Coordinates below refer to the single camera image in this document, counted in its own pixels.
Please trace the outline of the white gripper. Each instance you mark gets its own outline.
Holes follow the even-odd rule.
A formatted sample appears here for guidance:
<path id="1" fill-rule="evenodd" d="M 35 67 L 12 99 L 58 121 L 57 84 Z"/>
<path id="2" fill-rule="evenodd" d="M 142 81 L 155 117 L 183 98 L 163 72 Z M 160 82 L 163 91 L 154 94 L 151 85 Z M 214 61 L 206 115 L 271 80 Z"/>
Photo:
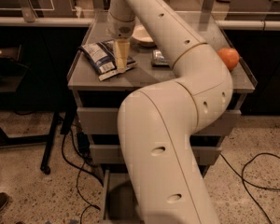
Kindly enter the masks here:
<path id="1" fill-rule="evenodd" d="M 106 25 L 108 34 L 116 39 L 113 45 L 116 66 L 118 69 L 125 69 L 130 51 L 130 41 L 127 39 L 133 34 L 135 16 L 133 13 L 113 15 L 109 12 Z"/>

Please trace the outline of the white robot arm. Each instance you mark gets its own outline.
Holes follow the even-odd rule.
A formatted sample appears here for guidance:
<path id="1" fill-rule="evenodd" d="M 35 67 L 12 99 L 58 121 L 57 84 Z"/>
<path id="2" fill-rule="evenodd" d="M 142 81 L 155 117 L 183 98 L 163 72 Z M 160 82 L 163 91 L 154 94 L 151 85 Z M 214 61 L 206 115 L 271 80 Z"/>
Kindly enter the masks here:
<path id="1" fill-rule="evenodd" d="M 137 17 L 174 78 L 130 93 L 118 134 L 145 224 L 220 224 L 190 137 L 215 122 L 232 97 L 231 74 L 215 50 L 162 0 L 111 0 L 108 28 Z"/>

